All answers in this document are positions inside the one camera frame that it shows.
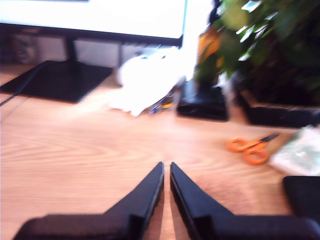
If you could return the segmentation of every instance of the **scissors handle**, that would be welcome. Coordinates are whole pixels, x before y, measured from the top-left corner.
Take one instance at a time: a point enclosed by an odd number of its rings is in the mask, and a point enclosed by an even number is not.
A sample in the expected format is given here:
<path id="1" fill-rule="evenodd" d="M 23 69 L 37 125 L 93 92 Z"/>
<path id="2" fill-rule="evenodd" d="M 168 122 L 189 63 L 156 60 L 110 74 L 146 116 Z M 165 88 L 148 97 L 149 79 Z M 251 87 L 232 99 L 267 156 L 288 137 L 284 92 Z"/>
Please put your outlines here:
<path id="1" fill-rule="evenodd" d="M 252 165 L 264 164 L 269 158 L 269 154 L 258 147 L 250 148 L 243 153 L 243 159 Z"/>
<path id="2" fill-rule="evenodd" d="M 266 145 L 267 145 L 266 142 L 261 142 L 260 140 L 247 141 L 242 137 L 236 137 L 226 142 L 226 148 L 232 152 L 243 152 L 254 146 L 255 148 L 258 148 L 258 150 L 261 150 Z"/>

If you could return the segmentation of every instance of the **monitor stand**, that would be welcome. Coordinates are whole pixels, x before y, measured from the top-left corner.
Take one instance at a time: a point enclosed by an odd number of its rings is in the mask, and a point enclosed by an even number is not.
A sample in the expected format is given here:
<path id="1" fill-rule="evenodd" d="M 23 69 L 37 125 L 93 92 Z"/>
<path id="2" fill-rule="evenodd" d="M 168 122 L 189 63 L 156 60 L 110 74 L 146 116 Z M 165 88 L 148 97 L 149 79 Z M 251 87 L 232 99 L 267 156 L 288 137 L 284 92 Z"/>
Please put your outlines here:
<path id="1" fill-rule="evenodd" d="M 72 39 L 65 39 L 65 47 L 68 60 L 40 64 L 43 66 L 22 89 L 21 95 L 77 103 L 112 73 L 109 67 L 77 62 Z M 39 65 L 4 84 L 1 92 L 16 93 L 37 68 Z"/>

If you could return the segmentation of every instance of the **monitor bezel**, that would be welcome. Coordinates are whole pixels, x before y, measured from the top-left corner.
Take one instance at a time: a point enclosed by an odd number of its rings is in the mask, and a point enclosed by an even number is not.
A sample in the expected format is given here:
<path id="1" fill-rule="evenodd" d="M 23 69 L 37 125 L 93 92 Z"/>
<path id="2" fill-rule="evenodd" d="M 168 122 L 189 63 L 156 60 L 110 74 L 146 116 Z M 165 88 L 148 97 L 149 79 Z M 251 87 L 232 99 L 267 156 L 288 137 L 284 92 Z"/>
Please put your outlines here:
<path id="1" fill-rule="evenodd" d="M 92 31 L 47 26 L 31 26 L 11 23 L 0 23 L 0 34 L 28 35 L 35 37 L 66 37 L 72 40 L 84 39 L 102 42 L 121 42 L 122 44 L 147 44 L 181 47 L 183 33 L 179 38 L 125 34 L 116 32 Z"/>

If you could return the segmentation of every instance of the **wood grain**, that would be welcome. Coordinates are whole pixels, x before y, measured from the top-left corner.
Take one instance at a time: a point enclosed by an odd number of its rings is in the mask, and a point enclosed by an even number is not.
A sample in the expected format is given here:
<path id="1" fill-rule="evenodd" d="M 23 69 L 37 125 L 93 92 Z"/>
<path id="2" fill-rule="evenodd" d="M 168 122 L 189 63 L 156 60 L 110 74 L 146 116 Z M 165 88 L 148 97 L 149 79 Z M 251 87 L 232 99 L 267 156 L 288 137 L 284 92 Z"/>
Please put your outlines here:
<path id="1" fill-rule="evenodd" d="M 229 122 L 174 111 L 135 118 L 109 109 L 114 88 L 110 77 L 78 104 L 19 96 L 1 108 L 1 239 L 49 213 L 105 212 L 160 161 L 164 202 L 144 239 L 187 236 L 170 193 L 171 162 L 235 214 L 291 214 L 281 186 L 285 175 L 267 164 L 247 165 L 241 154 L 226 151 L 225 141 L 277 131 L 281 136 L 267 146 L 273 153 L 296 130 L 248 125 L 232 93 Z"/>

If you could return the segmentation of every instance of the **orange scissors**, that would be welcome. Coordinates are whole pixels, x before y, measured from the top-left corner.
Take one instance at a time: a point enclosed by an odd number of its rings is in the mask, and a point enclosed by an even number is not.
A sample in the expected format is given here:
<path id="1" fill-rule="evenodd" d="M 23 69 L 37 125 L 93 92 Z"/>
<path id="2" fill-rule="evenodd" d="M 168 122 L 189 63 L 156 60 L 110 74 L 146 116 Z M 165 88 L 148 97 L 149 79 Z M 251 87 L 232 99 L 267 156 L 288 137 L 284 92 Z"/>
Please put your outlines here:
<path id="1" fill-rule="evenodd" d="M 274 133 L 255 141 L 247 141 L 242 137 L 236 137 L 226 142 L 226 148 L 232 152 L 243 152 L 243 159 L 249 164 L 263 164 L 270 156 L 263 148 L 278 135 L 279 133 Z"/>

